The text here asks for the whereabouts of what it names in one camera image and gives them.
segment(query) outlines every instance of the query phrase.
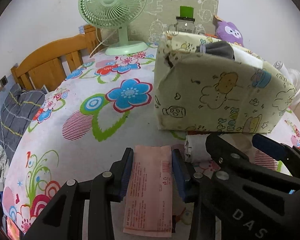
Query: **wooden bed frame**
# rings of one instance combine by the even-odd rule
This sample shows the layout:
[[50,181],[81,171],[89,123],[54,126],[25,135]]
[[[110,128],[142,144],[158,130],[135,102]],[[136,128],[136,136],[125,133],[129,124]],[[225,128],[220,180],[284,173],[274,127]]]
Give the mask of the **wooden bed frame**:
[[82,65],[81,49],[88,49],[89,54],[101,41],[100,30],[91,25],[84,26],[84,33],[72,38],[48,43],[32,52],[18,67],[11,68],[13,78],[21,87],[32,90],[41,89],[43,85],[49,91],[55,90],[66,78],[59,57],[66,56],[70,71]]

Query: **purple plush toy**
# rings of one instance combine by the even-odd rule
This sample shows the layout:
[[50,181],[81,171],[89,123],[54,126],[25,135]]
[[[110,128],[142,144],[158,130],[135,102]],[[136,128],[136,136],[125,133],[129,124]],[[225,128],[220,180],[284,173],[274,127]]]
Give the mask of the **purple plush toy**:
[[243,38],[238,28],[231,22],[219,21],[217,23],[217,36],[223,40],[228,41],[243,47]]

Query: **bed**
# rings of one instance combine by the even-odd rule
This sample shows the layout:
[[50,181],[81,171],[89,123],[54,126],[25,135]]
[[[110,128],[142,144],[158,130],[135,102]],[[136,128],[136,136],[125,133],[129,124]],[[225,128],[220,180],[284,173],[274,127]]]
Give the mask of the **bed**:
[[[158,44],[149,43],[146,51],[124,56],[107,56],[100,50],[83,64],[78,51],[91,52],[98,43],[93,27],[86,26],[85,32],[47,44],[11,69],[22,87],[33,90],[46,85],[51,91],[23,134],[5,182],[4,213],[23,233],[67,180],[93,179],[121,159],[126,147],[180,147],[185,140],[185,132],[157,129],[153,70]],[[68,76],[58,59],[61,55],[66,55],[72,71]],[[268,136],[300,148],[300,122],[288,109]],[[260,160],[263,165],[273,161],[264,156]],[[288,173],[282,163],[273,165]],[[197,167],[204,174],[215,169],[211,161]],[[124,207],[125,201],[112,203],[118,239],[131,238],[122,232]],[[188,239],[192,208],[181,202],[174,187],[173,238]],[[87,213],[84,219],[83,239],[87,239]]]

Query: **pillow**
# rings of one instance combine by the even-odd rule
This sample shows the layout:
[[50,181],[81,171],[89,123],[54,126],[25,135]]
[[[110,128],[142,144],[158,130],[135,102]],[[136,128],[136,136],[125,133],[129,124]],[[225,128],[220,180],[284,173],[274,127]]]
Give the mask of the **pillow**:
[[0,141],[2,146],[4,142],[10,162],[29,123],[43,104],[45,94],[42,90],[22,90],[19,84],[14,84],[10,89],[0,118]]
[[219,21],[217,26],[216,34],[218,38],[243,47],[242,35],[233,23]]

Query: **fan stand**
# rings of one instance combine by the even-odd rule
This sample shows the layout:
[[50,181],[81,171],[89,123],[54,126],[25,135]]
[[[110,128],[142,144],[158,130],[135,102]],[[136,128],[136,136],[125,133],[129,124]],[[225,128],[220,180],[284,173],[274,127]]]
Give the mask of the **fan stand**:
[[148,45],[143,41],[128,41],[128,31],[126,25],[120,27],[118,31],[119,42],[109,46],[106,49],[106,55],[113,56],[134,54],[148,49]]

